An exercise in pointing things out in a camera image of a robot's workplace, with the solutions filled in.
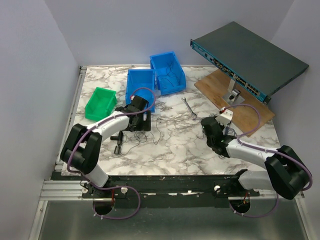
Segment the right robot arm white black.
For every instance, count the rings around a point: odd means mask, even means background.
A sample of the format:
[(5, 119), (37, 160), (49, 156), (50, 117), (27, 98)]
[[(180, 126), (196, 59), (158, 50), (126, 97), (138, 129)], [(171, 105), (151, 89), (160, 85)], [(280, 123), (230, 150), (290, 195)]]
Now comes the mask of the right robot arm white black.
[(244, 160), (263, 168), (262, 171), (245, 170), (230, 183), (230, 191), (241, 196), (247, 190), (275, 191), (292, 200), (299, 192), (311, 186), (312, 175), (289, 146), (265, 148), (239, 142), (235, 136), (225, 135), (223, 125), (215, 117), (200, 121), (206, 144), (217, 155)]

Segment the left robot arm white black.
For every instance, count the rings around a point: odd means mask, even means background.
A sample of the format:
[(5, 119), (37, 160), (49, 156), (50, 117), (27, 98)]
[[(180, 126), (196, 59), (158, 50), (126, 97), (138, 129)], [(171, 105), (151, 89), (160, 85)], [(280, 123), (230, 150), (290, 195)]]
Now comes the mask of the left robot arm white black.
[(134, 96), (124, 107), (117, 107), (108, 117), (89, 124), (75, 124), (68, 134), (60, 159), (80, 172), (94, 184), (93, 191), (101, 198), (111, 191), (108, 174), (98, 165), (102, 143), (120, 131), (150, 131), (151, 111), (149, 102)]

